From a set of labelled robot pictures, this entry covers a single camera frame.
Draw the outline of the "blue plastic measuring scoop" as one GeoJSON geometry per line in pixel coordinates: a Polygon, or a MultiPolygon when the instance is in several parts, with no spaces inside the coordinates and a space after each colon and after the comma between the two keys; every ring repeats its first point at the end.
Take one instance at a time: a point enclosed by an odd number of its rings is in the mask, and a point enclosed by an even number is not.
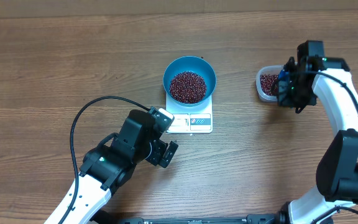
{"type": "Polygon", "coordinates": [[[278,83],[277,83],[277,87],[278,87],[278,91],[284,91],[287,89],[288,86],[288,82],[289,82],[289,72],[285,71],[285,70],[281,70],[279,75],[278,75],[278,83]]]}

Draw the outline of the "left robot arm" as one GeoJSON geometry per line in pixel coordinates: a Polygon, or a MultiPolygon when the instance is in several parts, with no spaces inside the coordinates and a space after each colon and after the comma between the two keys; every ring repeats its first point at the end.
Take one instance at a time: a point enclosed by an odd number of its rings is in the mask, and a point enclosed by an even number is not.
{"type": "Polygon", "coordinates": [[[165,143],[161,135],[174,116],[163,108],[130,111],[119,133],[106,136],[88,151],[74,181],[47,223],[89,223],[143,160],[166,168],[178,145],[165,143]]]}

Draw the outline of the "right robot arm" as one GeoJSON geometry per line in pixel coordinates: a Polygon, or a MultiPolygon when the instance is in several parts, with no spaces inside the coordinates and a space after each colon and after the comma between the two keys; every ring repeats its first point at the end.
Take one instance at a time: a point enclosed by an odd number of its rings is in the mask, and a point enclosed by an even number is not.
{"type": "Polygon", "coordinates": [[[334,138],[316,170],[316,185],[287,202],[271,223],[332,223],[341,211],[358,215],[358,94],[343,58],[326,57],[320,40],[297,47],[272,84],[277,105],[297,114],[321,102],[334,138]]]}

